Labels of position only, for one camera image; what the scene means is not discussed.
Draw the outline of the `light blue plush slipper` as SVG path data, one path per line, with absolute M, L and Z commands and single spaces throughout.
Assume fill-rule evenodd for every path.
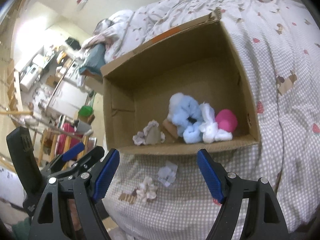
M 167 120 L 176 127 L 178 137 L 186 144 L 202 141 L 199 126 L 203 117 L 199 103 L 189 95 L 176 93 L 169 100 Z

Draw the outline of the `pink plush toy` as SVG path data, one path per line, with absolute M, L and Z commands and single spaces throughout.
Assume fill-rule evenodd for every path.
M 223 109 L 215 117 L 218 128 L 233 133 L 238 126 L 236 115 L 229 109 Z

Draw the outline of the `tan doll limb toy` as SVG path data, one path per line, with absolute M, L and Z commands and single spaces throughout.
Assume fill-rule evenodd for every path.
M 170 136 L 174 139 L 178 139 L 179 135 L 177 133 L 177 127 L 172 124 L 168 119 L 165 119 L 162 123 L 164 129 L 170 134 Z

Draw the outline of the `mauve fabric scrunchie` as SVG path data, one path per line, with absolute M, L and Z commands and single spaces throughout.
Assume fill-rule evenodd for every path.
M 132 137 L 136 146 L 156 145 L 165 142 L 165 134 L 161 131 L 156 120 L 150 121 L 147 126 Z

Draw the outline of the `green plastic dustpan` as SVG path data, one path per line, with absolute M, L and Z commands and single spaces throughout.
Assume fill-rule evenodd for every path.
M 93 108 L 91 106 L 84 105 L 78 111 L 78 116 L 89 117 L 93 114 Z

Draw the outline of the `open cardboard box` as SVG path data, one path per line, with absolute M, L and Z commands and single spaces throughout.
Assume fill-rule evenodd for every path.
M 101 68 L 106 143 L 121 153 L 189 155 L 256 145 L 260 131 L 255 103 L 230 36 L 216 8 L 174 27 Z M 163 122 L 175 93 L 231 110 L 238 126 L 230 141 L 186 144 L 169 133 L 165 142 L 136 146 L 132 137 L 151 120 Z

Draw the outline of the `pale blue fabric scrap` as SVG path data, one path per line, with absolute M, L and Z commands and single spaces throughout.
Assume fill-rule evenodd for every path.
M 170 161 L 159 168 L 157 180 L 165 187 L 169 187 L 176 180 L 178 166 Z

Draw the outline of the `white fluffy sock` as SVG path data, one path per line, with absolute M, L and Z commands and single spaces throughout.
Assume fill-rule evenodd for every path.
M 202 140 L 205 144 L 233 139 L 231 132 L 219 128 L 219 125 L 215 120 L 214 109 L 209 103 L 200 104 L 200 110 L 203 117 L 203 123 L 199 126 L 199 130 L 202 133 Z

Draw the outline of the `white kitchen cabinet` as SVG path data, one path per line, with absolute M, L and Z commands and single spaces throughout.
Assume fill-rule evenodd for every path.
M 73 119 L 86 104 L 88 93 L 62 80 L 49 100 L 46 112 L 52 116 L 65 115 Z

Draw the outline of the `wooden chair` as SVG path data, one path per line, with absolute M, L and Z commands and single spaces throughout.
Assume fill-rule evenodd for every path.
M 93 133 L 92 130 L 86 133 L 66 132 L 61 128 L 42 121 L 34 115 L 33 111 L 11 111 L 5 108 L 1 110 L 1 115 L 8 116 L 17 127 L 25 127 L 34 132 L 31 142 L 36 150 L 34 155 L 39 168 L 43 168 L 45 164 L 56 157 L 59 139 L 62 135 L 65 136 L 65 142 L 62 144 L 63 153 L 71 148 L 73 139 L 85 145 L 85 149 L 77 156 L 77 160 L 88 152 L 88 140 Z

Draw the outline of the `tall cardboard box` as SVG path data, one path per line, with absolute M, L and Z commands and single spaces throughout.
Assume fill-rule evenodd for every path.
M 87 76 L 85 78 L 85 85 L 91 90 L 94 90 L 96 93 L 99 93 L 101 95 L 104 94 L 103 81 L 98 81 L 93 77 Z

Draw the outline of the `checkered patterned bed duvet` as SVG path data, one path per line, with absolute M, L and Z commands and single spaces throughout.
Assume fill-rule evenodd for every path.
M 103 200 L 119 239 L 289 239 L 319 211 L 319 28 L 301 0 L 162 0 L 101 69 Z M 137 146 L 177 93 L 238 120 L 233 139 Z

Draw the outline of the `white fluffy scrunchie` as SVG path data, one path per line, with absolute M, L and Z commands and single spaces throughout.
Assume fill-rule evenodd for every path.
M 144 204 L 157 198 L 158 187 L 153 183 L 150 176 L 146 176 L 142 183 L 139 184 L 136 191 L 137 198 Z

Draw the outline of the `pile of clothes on bed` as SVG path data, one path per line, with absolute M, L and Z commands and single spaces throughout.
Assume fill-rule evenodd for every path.
M 120 50 L 134 14 L 132 10 L 121 10 L 97 24 L 93 36 L 81 46 L 84 53 L 84 62 L 79 68 L 81 75 L 102 76 L 100 68 L 109 63 Z

